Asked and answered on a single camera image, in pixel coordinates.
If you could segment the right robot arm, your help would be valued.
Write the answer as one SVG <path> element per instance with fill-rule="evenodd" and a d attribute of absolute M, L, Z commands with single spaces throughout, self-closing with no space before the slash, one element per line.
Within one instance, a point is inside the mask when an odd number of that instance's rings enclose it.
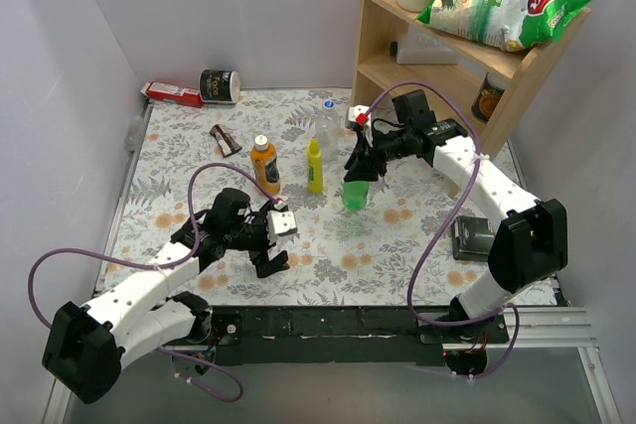
<path fill-rule="evenodd" d="M 495 226 L 487 271 L 432 323 L 450 329 L 461 342 L 472 342 L 511 299 L 566 267 L 566 210 L 558 200 L 542 201 L 511 181 L 456 120 L 437 120 L 423 90 L 399 95 L 393 105 L 397 125 L 387 133 L 375 128 L 371 108 L 349 108 L 347 126 L 357 143 L 344 181 L 375 182 L 390 161 L 414 156 L 461 187 L 464 198 Z"/>

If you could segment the clear plastic bottle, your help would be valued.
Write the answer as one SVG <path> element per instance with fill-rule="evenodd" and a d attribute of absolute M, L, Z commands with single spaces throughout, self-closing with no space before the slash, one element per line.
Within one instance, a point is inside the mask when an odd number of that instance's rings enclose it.
<path fill-rule="evenodd" d="M 337 112 L 336 103 L 334 111 L 327 111 L 322 106 L 315 120 L 315 137 L 322 150 L 325 163 L 333 162 L 337 159 L 340 129 L 341 117 Z"/>

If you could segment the green plastic bottle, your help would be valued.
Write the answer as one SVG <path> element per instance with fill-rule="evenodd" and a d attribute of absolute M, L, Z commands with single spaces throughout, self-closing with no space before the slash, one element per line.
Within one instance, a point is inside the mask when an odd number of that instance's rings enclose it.
<path fill-rule="evenodd" d="M 367 181 L 344 182 L 342 203 L 349 211 L 360 211 L 367 206 L 370 183 Z"/>

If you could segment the orange juice bottle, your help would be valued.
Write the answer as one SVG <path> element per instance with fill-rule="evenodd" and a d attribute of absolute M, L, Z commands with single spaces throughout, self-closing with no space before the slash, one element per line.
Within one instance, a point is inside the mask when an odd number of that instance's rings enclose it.
<path fill-rule="evenodd" d="M 271 195 L 280 192 L 280 176 L 277 167 L 277 151 L 265 135 L 254 138 L 250 159 L 258 183 Z"/>

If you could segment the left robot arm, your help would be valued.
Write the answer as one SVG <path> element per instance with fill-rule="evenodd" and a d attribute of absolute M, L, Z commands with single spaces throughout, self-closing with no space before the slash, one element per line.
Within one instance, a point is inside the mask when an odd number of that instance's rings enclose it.
<path fill-rule="evenodd" d="M 255 210 L 248 194 L 225 188 L 213 205 L 196 212 L 151 260 L 83 305 L 68 302 L 55 314 L 42 364 L 86 404 L 104 396 L 121 372 L 165 344 L 198 345 L 214 330 L 208 302 L 178 289 L 227 251 L 248 254 L 257 277 L 288 268 L 285 251 L 272 254 L 278 238 L 297 231 L 282 200 Z"/>

